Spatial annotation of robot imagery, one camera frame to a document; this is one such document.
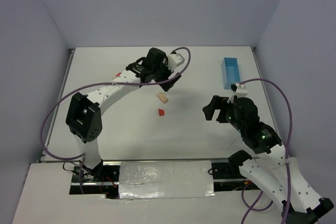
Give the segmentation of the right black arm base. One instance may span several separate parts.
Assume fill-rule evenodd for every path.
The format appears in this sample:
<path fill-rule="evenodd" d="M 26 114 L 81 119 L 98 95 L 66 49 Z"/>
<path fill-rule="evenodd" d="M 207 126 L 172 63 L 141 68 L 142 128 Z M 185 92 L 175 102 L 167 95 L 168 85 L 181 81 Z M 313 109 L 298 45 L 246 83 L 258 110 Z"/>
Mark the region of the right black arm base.
<path fill-rule="evenodd" d="M 211 163 L 211 168 L 207 172 L 213 178 L 215 192 L 241 191 L 248 184 L 251 184 L 250 189 L 258 188 L 243 177 L 229 162 Z"/>

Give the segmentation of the blue plastic box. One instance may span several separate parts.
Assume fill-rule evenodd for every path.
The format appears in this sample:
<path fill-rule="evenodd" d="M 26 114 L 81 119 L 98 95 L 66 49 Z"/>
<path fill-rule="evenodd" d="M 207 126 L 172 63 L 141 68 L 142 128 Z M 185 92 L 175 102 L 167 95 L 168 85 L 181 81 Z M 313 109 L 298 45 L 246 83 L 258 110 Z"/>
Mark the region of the blue plastic box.
<path fill-rule="evenodd" d="M 225 57 L 222 61 L 221 69 L 224 89 L 230 90 L 232 84 L 240 82 L 238 61 L 236 58 Z"/>

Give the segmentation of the natural wood block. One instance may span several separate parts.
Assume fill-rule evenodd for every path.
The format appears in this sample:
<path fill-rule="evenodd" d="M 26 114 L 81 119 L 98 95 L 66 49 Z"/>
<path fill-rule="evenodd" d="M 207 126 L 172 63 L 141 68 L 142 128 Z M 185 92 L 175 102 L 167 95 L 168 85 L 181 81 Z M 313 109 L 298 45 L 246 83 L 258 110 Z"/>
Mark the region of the natural wood block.
<path fill-rule="evenodd" d="M 158 93 L 157 97 L 162 103 L 167 103 L 168 101 L 168 98 L 164 93 Z"/>

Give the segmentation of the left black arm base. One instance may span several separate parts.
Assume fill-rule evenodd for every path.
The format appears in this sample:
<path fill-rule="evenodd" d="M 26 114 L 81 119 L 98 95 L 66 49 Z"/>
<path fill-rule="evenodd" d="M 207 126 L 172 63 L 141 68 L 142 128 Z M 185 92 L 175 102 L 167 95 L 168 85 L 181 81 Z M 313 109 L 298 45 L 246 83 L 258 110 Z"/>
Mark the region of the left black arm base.
<path fill-rule="evenodd" d="M 70 195 L 105 195 L 108 199 L 119 198 L 120 165 L 104 164 L 98 176 L 90 175 L 80 166 L 80 162 L 62 164 L 62 169 L 71 174 Z"/>

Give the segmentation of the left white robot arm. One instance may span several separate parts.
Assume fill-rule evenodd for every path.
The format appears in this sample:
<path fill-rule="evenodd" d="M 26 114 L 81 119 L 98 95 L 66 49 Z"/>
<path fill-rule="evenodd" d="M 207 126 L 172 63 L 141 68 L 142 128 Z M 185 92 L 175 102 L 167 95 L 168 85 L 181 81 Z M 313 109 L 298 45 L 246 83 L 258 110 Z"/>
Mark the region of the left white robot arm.
<path fill-rule="evenodd" d="M 151 48 L 145 57 L 129 64 L 118 74 L 111 85 L 87 94 L 77 92 L 72 96 L 66 124 L 84 154 L 83 168 L 90 176 L 100 177 L 103 171 L 98 147 L 103 114 L 121 98 L 139 89 L 142 83 L 155 81 L 164 91 L 168 91 L 175 83 L 169 77 L 184 61 L 183 56 L 176 52 L 168 55 L 160 49 Z"/>

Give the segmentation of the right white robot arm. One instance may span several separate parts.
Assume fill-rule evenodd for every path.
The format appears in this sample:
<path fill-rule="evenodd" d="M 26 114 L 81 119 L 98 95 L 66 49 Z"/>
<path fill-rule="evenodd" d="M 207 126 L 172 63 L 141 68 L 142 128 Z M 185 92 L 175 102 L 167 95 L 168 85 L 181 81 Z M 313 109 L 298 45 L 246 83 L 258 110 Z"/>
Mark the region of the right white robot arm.
<path fill-rule="evenodd" d="M 260 188 L 281 210 L 285 223 L 316 223 L 333 209 L 333 202 L 320 196 L 302 176 L 296 159 L 286 157 L 284 143 L 271 126 L 260 121 L 251 99 L 230 101 L 215 95 L 202 109 L 206 120 L 212 120 L 216 110 L 216 121 L 234 127 L 259 158 L 256 161 L 246 151 L 238 151 L 228 158 L 231 170 Z"/>

